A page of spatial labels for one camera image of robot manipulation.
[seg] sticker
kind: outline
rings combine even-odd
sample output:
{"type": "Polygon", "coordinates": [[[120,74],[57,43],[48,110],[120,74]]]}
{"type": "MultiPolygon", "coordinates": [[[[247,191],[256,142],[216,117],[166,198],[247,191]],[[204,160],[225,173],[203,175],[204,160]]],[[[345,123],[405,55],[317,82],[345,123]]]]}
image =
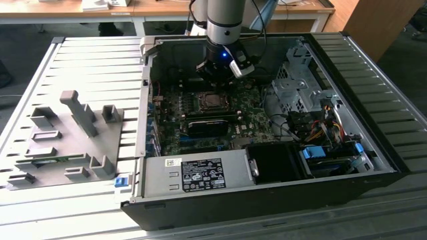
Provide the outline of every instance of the sticker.
{"type": "Polygon", "coordinates": [[[165,167],[176,167],[176,166],[180,166],[180,165],[181,165],[181,161],[182,161],[181,158],[168,158],[168,159],[164,159],[164,166],[165,166],[165,167]]]}
{"type": "Polygon", "coordinates": [[[185,193],[225,188],[220,158],[180,162],[181,185],[185,193]]]}
{"type": "Polygon", "coordinates": [[[122,16],[122,15],[130,15],[130,13],[129,12],[112,12],[110,15],[122,16]]]}

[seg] power supply label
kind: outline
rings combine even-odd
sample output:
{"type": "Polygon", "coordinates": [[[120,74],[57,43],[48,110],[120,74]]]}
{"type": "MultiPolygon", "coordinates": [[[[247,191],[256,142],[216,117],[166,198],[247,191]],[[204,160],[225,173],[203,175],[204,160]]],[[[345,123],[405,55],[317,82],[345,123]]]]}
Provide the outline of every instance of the power supply label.
{"type": "Polygon", "coordinates": [[[225,188],[223,163],[220,158],[182,161],[181,188],[185,193],[225,188]]]}

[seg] white box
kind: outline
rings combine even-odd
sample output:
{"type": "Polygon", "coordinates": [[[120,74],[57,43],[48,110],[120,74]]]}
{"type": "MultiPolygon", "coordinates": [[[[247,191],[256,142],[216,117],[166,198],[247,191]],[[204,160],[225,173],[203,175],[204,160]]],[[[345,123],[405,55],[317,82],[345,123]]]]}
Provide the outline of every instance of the white box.
{"type": "Polygon", "coordinates": [[[114,7],[126,7],[130,0],[108,0],[108,4],[114,7]]]}
{"type": "Polygon", "coordinates": [[[81,0],[81,11],[101,11],[108,10],[108,2],[106,0],[81,0]]]}
{"type": "Polygon", "coordinates": [[[301,0],[279,0],[277,4],[279,5],[291,5],[295,2],[300,2],[301,0]]]}

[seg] green circuit board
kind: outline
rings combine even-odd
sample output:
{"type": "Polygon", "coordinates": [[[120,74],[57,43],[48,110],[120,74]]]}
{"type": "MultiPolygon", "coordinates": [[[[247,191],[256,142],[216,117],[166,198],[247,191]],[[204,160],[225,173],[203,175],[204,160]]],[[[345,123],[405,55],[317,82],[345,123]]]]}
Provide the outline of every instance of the green circuit board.
{"type": "Polygon", "coordinates": [[[227,134],[220,137],[190,139],[182,131],[185,122],[180,120],[181,114],[201,112],[197,93],[182,93],[178,90],[164,93],[161,110],[157,110],[162,156],[197,153],[200,149],[207,152],[236,150],[251,143],[277,140],[260,106],[263,89],[255,86],[251,79],[235,80],[232,84],[227,99],[229,108],[241,111],[241,119],[236,124],[228,125],[227,134]]]}

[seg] slotted metal table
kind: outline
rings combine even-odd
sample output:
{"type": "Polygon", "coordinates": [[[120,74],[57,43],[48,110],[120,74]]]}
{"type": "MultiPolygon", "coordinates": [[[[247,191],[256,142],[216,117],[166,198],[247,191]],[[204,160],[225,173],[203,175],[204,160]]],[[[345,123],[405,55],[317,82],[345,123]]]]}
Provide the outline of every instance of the slotted metal table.
{"type": "Polygon", "coordinates": [[[14,161],[28,146],[29,114],[62,90],[92,110],[124,109],[117,172],[134,169],[140,105],[140,38],[56,38],[0,136],[0,233],[13,239],[424,239],[427,235],[425,118],[349,37],[313,34],[411,170],[411,175],[345,205],[209,225],[142,231],[120,210],[129,188],[113,180],[9,191],[14,161]]]}

